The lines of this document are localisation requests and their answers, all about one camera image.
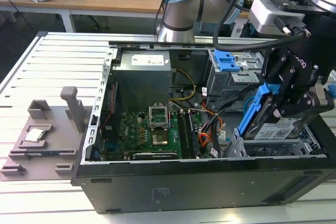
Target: aluminum extrusion table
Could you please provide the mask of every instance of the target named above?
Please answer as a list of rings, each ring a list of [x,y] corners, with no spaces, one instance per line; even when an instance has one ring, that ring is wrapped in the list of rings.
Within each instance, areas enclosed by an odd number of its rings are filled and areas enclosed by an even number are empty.
[[[153,41],[154,37],[48,33],[33,40],[0,85],[0,166],[28,119],[32,98],[65,105],[58,98],[61,88],[77,86],[78,99],[93,105],[109,40]],[[235,43],[253,41],[234,39]],[[336,111],[323,118],[335,131]],[[336,180],[285,206],[98,215],[91,200],[69,180],[0,182],[0,223],[336,223]]]

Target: floor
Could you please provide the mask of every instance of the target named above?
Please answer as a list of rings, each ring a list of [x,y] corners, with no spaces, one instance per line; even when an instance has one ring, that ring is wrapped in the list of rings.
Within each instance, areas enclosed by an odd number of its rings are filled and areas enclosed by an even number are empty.
[[[35,31],[64,31],[62,20],[54,14],[23,13]],[[0,25],[0,81],[11,70],[15,62],[26,50],[35,37],[22,16],[15,14],[16,23],[9,22]],[[111,27],[108,26],[107,17],[96,17],[100,23],[100,30],[94,31],[94,22],[87,16],[74,16],[76,30],[79,33],[118,33],[118,34],[152,34],[154,19],[150,18],[124,18],[110,17]],[[194,26],[195,35],[211,36],[212,33],[199,32],[199,24]],[[207,30],[214,29],[213,25],[207,24]]]

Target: open computer chassis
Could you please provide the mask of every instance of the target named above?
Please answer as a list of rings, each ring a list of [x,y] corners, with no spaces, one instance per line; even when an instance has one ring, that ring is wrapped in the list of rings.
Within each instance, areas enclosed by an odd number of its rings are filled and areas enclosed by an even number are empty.
[[[182,57],[183,61],[178,61],[178,66],[198,67],[203,75],[200,79],[203,80],[210,78],[213,70],[213,66],[212,70],[209,67],[211,45],[167,45],[156,42],[114,42],[110,45],[81,162],[76,170],[77,183],[97,213],[281,205],[293,202],[322,182],[334,179],[336,137],[320,116],[311,122],[307,131],[319,145],[322,155],[179,157],[161,160],[124,157],[121,161],[103,161],[100,148],[104,139],[100,126],[105,121],[101,119],[104,94],[111,63],[121,56],[113,47],[156,53],[168,51],[172,67],[177,62],[174,57]],[[188,56],[194,52],[202,53],[195,57]],[[203,63],[195,63],[194,60],[203,60]],[[225,113],[223,118],[227,123],[227,134],[231,134],[229,137],[232,137],[242,117],[241,112]]]

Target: desk leg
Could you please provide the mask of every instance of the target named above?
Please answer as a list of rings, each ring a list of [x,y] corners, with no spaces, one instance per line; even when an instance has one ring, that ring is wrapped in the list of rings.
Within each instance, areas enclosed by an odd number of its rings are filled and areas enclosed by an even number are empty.
[[[16,18],[14,17],[13,12],[1,12],[1,13],[10,23],[16,22]]]
[[[110,28],[111,27],[111,19],[110,16],[107,17],[107,27],[106,28]]]
[[[75,25],[74,25],[74,21],[72,19],[72,15],[70,14],[70,11],[65,10],[64,12],[62,12],[60,14],[62,16],[65,31],[67,33],[75,33],[76,28],[75,28]]]

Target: orange wire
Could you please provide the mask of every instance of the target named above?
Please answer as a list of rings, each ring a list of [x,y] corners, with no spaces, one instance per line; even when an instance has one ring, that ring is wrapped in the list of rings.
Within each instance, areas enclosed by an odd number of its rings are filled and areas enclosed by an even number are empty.
[[[202,136],[206,137],[206,140],[202,143],[202,147],[204,147],[205,144],[208,143],[208,141],[212,142],[211,137],[210,137],[208,134],[204,133],[204,132],[203,132],[203,133],[200,133],[199,136],[200,136],[200,137],[202,137]]]
[[[210,115],[214,115],[215,113],[214,112],[212,112],[211,110],[209,110],[209,109],[207,109],[206,107],[205,107],[205,102],[203,102],[202,103],[202,107],[210,114]],[[219,127],[219,130],[217,131],[217,132],[220,132],[221,131],[221,129],[222,129],[222,127],[223,127],[223,120],[220,118],[220,117],[218,117],[218,120],[219,120],[219,122],[220,122],[220,127]]]

